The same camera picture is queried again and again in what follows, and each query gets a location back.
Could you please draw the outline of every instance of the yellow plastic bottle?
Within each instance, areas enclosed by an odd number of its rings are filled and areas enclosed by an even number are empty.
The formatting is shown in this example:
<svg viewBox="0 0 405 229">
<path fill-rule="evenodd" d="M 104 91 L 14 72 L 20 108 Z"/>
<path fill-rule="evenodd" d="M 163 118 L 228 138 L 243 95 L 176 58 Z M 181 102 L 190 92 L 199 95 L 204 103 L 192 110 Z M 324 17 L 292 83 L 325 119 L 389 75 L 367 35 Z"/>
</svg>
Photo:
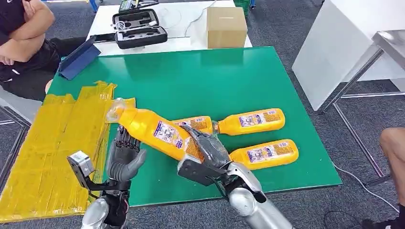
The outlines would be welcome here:
<svg viewBox="0 0 405 229">
<path fill-rule="evenodd" d="M 117 121 L 132 137 L 176 160 L 181 160 L 187 153 L 203 161 L 188 132 L 153 111 L 128 107 L 122 99 L 117 99 L 107 113 L 107 121 Z"/>
<path fill-rule="evenodd" d="M 200 130 L 207 134 L 213 133 L 213 123 L 209 116 L 198 116 L 193 118 L 184 118 L 179 120 L 174 120 L 172 123 L 176 125 L 189 125 L 196 130 Z"/>
<path fill-rule="evenodd" d="M 292 140 L 284 139 L 237 149 L 229 156 L 254 170 L 292 163 L 298 158 L 298 148 Z"/>
<path fill-rule="evenodd" d="M 281 129 L 286 118 L 279 108 L 233 114 L 214 123 L 214 129 L 220 134 L 243 135 L 256 132 Z"/>
</svg>

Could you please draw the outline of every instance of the black cable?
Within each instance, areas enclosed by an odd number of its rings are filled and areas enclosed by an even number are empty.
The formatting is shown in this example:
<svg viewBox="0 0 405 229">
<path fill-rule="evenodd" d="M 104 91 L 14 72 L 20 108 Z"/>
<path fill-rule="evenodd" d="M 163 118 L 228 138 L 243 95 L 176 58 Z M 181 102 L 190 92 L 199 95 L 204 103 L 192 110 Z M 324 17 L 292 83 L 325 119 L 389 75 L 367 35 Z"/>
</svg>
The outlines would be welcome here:
<svg viewBox="0 0 405 229">
<path fill-rule="evenodd" d="M 336 213 L 336 212 L 343 213 L 343 214 L 345 214 L 345 215 L 347 215 L 347 216 L 350 216 L 352 219 L 354 219 L 354 221 L 357 222 L 356 225 L 351 226 L 351 227 L 348 227 L 348 228 L 346 228 L 346 229 L 352 229 L 352 228 L 357 227 L 357 226 L 359 226 L 359 225 L 363 228 L 363 226 L 362 226 L 362 224 L 360 223 L 360 221 L 359 221 L 355 216 L 353 216 L 353 215 L 351 215 L 351 214 L 349 214 L 349 213 L 347 213 L 347 212 L 344 212 L 344 211 L 328 211 L 327 213 L 325 213 L 325 215 L 323 215 L 323 226 L 325 227 L 325 229 L 330 229 L 330 228 L 327 226 L 327 224 L 326 224 L 326 217 L 327 217 L 328 215 L 330 215 L 330 214 L 332 214 L 332 213 Z"/>
<path fill-rule="evenodd" d="M 91 193 L 91 191 L 90 191 L 90 190 L 89 190 L 89 196 L 91 196 L 91 197 L 93 197 L 93 198 L 95 198 L 95 199 L 100 198 L 100 197 L 98 197 L 98 196 L 94 195 L 93 193 Z"/>
<path fill-rule="evenodd" d="M 219 192 L 221 193 L 221 196 L 222 196 L 224 199 L 229 200 L 229 198 L 225 195 L 225 193 L 224 193 L 224 191 L 222 190 L 222 188 L 219 186 L 218 182 L 217 182 L 213 177 L 207 176 L 207 178 L 210 179 L 210 180 L 212 180 L 212 181 L 214 182 L 215 186 L 217 187 L 217 189 L 218 189 Z"/>
</svg>

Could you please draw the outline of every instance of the man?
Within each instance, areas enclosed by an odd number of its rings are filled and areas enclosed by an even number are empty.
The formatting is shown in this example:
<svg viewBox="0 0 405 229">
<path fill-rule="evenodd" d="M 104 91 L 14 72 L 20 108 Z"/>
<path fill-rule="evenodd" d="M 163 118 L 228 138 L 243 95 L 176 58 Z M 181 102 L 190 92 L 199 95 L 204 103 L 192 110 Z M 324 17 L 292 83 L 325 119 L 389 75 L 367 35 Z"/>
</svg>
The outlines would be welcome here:
<svg viewBox="0 0 405 229">
<path fill-rule="evenodd" d="M 61 57 L 85 38 L 45 39 L 54 16 L 41 0 L 0 0 L 0 85 L 17 96 L 43 101 Z"/>
<path fill-rule="evenodd" d="M 373 223 L 363 221 L 365 229 L 405 229 L 405 128 L 387 128 L 380 136 L 380 145 L 391 167 L 399 202 L 399 217 Z"/>
</svg>

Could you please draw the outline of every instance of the crossed arms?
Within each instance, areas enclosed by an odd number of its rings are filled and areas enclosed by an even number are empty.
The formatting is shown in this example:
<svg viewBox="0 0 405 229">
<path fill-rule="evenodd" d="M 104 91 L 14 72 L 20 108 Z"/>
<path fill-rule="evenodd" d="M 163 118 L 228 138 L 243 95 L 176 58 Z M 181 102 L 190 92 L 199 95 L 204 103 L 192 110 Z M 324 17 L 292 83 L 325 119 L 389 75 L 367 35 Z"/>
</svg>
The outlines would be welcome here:
<svg viewBox="0 0 405 229">
<path fill-rule="evenodd" d="M 22 0 L 26 23 L 12 32 L 9 40 L 0 46 L 0 62 L 13 65 L 14 61 L 27 62 L 42 47 L 46 30 L 54 16 L 41 0 Z"/>
</svg>

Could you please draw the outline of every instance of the green tabletop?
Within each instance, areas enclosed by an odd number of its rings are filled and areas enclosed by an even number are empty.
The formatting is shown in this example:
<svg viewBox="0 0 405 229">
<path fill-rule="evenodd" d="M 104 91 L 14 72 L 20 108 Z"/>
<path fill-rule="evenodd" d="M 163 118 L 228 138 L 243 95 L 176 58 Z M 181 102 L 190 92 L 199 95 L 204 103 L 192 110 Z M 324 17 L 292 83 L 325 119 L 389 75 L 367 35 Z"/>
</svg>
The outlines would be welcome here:
<svg viewBox="0 0 405 229">
<path fill-rule="evenodd" d="M 285 138 L 296 143 L 296 162 L 254 171 L 264 192 L 341 184 L 273 47 L 98 57 L 71 81 L 55 76 L 49 93 L 77 98 L 82 86 L 97 80 L 116 83 L 116 98 L 135 97 L 138 108 L 168 120 L 208 115 L 219 121 L 228 115 L 281 108 L 286 117 L 282 129 L 219 135 L 220 140 L 229 152 Z M 110 142 L 116 127 L 111 126 Z M 220 197 L 214 185 L 204 187 L 177 176 L 176 160 L 143 147 L 148 156 L 132 180 L 131 206 Z"/>
</svg>

